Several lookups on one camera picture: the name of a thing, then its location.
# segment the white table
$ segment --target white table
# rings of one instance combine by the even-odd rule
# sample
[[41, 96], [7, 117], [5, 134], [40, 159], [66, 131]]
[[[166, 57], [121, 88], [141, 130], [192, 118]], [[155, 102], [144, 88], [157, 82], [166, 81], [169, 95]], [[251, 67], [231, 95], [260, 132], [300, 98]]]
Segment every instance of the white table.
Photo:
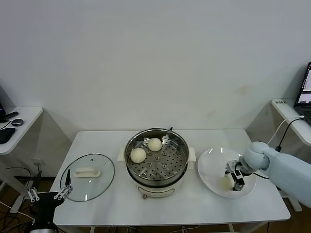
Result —
[[[300, 114], [294, 109], [294, 99], [275, 99], [272, 100], [272, 106], [284, 118], [298, 117]], [[298, 120], [291, 124], [291, 128], [307, 146], [311, 146], [311, 127], [304, 120]]]
[[[24, 124], [18, 127], [14, 127], [11, 124], [9, 124], [6, 128], [16, 128], [15, 133], [12, 135], [10, 140], [4, 144], [0, 144], [0, 158], [1, 155], [6, 155], [9, 153], [12, 153], [13, 149], [15, 146], [19, 143], [19, 141], [23, 138], [23, 136], [26, 134], [26, 132], [29, 130], [29, 128], [33, 125], [33, 123], [37, 120], [37, 118], [40, 116], [42, 113], [42, 108], [40, 107], [15, 107], [15, 108], [6, 108], [7, 113], [11, 113], [17, 111], [19, 113], [18, 116], [15, 116], [13, 118], [10, 118], [8, 120], [14, 120], [17, 118], [21, 118], [24, 120]], [[7, 123], [1, 123], [0, 128], [5, 126]], [[16, 159], [19, 159], [21, 162], [27, 165], [27, 168], [33, 173], [36, 173], [36, 170], [34, 168], [34, 165], [32, 162], [28, 159], [25, 158], [24, 156], [18, 156], [14, 155]], [[19, 182], [17, 179], [12, 176], [11, 172], [8, 170], [4, 170], [0, 166], [0, 179], [3, 181], [3, 183], [0, 186], [0, 191], [2, 188], [5, 186], [7, 183], [10, 185], [12, 188], [14, 188], [16, 191], [18, 191], [21, 195], [27, 196], [26, 188], [25, 186]]]
[[[87, 202], [69, 199], [56, 208], [54, 222], [61, 226], [194, 225], [279, 221], [290, 218], [276, 187], [257, 179], [254, 191], [241, 199], [226, 199], [210, 191], [197, 171], [188, 170], [173, 195], [144, 200], [136, 190], [124, 164], [117, 162], [119, 149], [138, 131], [79, 132], [56, 176], [51, 191], [60, 190], [66, 167], [89, 153], [101, 153], [115, 165], [111, 186]], [[177, 130], [197, 158], [212, 147], [227, 147], [243, 154], [251, 143], [244, 130]]]

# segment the floor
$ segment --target floor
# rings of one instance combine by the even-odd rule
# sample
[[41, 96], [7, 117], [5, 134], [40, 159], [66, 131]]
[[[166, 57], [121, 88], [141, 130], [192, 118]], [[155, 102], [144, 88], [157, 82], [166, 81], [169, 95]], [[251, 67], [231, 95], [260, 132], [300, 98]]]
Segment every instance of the floor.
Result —
[[[42, 181], [39, 187], [39, 192], [47, 192], [49, 191], [52, 185], [51, 181]], [[18, 193], [12, 189], [11, 187], [5, 187], [5, 189], [0, 193], [0, 200], [12, 206], [15, 198], [17, 198]], [[294, 212], [287, 199], [285, 199], [285, 203], [289, 208], [292, 217], [287, 221], [282, 222], [270, 222], [269, 225], [265, 224], [254, 233], [311, 233], [311, 209], [303, 206], [302, 212]], [[30, 209], [27, 208], [30, 206], [30, 201], [25, 200], [21, 210], [22, 213], [30, 215]], [[10, 214], [8, 217], [4, 218], [5, 213], [8, 211], [8, 208], [0, 205], [0, 232], [5, 233], [18, 233], [18, 228], [9, 229], [13, 226], [16, 226], [19, 222], [28, 221], [29, 218], [23, 216], [21, 214]], [[234, 230], [238, 231], [243, 224], [234, 224]], [[185, 226], [186, 228], [193, 228], [196, 226]], [[89, 233], [90, 227], [80, 227], [80, 229]], [[178, 231], [181, 233], [181, 226], [165, 226], [165, 227], [97, 227], [95, 229], [95, 233], [171, 233], [172, 231]], [[216, 232], [225, 232], [228, 231], [228, 227], [226, 225], [205, 225], [200, 226], [196, 229], [187, 230], [188, 233], [216, 233]]]

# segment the black cable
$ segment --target black cable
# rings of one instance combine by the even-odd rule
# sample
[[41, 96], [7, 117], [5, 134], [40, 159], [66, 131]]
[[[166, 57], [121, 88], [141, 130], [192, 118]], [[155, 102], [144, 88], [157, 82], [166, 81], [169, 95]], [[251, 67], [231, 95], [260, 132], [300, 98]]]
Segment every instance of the black cable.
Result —
[[6, 120], [8, 123], [5, 125], [5, 126], [3, 126], [2, 128], [0, 128], [0, 130], [3, 130], [5, 127], [7, 127], [12, 121], [11, 120]]
[[12, 166], [12, 167], [7, 167], [4, 170], [9, 170], [9, 169], [24, 169], [24, 170], [28, 171], [28, 174], [29, 174], [28, 180], [29, 181], [31, 180], [31, 172], [30, 172], [30, 170], [28, 168], [21, 167], [21, 166]]
[[270, 226], [270, 222], [268, 222], [267, 233], [269, 233], [269, 226]]
[[10, 231], [14, 230], [16, 227], [19, 228], [19, 226], [27, 225], [27, 224], [29, 224], [30, 222], [32, 222], [32, 220], [29, 220], [28, 222], [21, 222], [21, 223], [19, 223], [18, 225], [14, 226], [13, 228], [9, 229], [9, 230], [8, 230], [8, 229], [7, 229], [7, 230], [4, 230], [4, 232], [5, 232], [5, 233], [9, 233]]
[[282, 139], [281, 139], [281, 141], [280, 141], [280, 144], [276, 147], [276, 151], [277, 151], [277, 152], [280, 152], [281, 149], [282, 149], [281, 144], [282, 144], [282, 142], [283, 142], [283, 140], [284, 140], [284, 138], [285, 138], [285, 135], [286, 135], [286, 133], [287, 133], [287, 130], [289, 129], [289, 127], [291, 126], [291, 124], [292, 124], [293, 122], [297, 121], [297, 120], [305, 120], [305, 118], [298, 118], [298, 119], [292, 120], [292, 121], [288, 124], [288, 126], [287, 126], [287, 128], [286, 128], [286, 130], [285, 130], [285, 132], [284, 132], [284, 134], [283, 134], [283, 137], [282, 137]]
[[58, 230], [58, 227], [55, 223], [53, 223], [54, 227], [55, 227], [55, 230], [56, 230], [56, 233], [59, 233], [59, 230]]
[[269, 177], [264, 177], [264, 176], [261, 176], [261, 175], [259, 175], [259, 174], [257, 174], [257, 173], [254, 173], [256, 176], [259, 176], [259, 177], [261, 177], [261, 178], [263, 178], [263, 179], [266, 179], [266, 180], [268, 180], [269, 179]]
[[235, 172], [237, 172], [237, 165], [238, 165], [238, 163], [236, 163], [235, 166], [234, 166], [234, 171]]

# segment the white wall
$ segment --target white wall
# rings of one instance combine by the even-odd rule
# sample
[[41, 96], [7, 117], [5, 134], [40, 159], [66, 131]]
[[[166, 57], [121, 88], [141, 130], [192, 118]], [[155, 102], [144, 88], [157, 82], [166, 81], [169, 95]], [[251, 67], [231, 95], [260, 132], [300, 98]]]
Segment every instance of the white wall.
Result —
[[80, 130], [247, 128], [296, 95], [309, 0], [0, 1], [0, 84]]

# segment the small white object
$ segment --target small white object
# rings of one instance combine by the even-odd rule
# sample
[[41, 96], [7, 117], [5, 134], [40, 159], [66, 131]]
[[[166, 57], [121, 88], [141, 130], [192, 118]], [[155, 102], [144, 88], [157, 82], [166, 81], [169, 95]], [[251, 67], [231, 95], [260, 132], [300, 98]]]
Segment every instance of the small white object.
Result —
[[159, 151], [161, 150], [162, 148], [162, 142], [160, 139], [158, 138], [151, 138], [149, 141], [148, 141], [148, 148], [149, 150], [152, 150], [152, 151]]
[[73, 173], [74, 177], [99, 177], [101, 171], [94, 167], [79, 167]]
[[243, 178], [245, 185], [241, 191], [230, 191], [228, 188], [224, 188], [226, 163], [238, 160], [239, 154], [227, 148], [223, 148], [222, 151], [223, 153], [221, 153], [221, 148], [208, 149], [200, 156], [197, 162], [200, 178], [210, 190], [225, 198], [234, 199], [247, 196], [255, 188], [255, 175]]
[[147, 157], [145, 150], [142, 148], [136, 148], [132, 150], [130, 156], [131, 160], [137, 164], [144, 161]]
[[234, 187], [234, 179], [230, 173], [225, 174], [221, 180], [222, 186], [225, 190], [232, 191]]

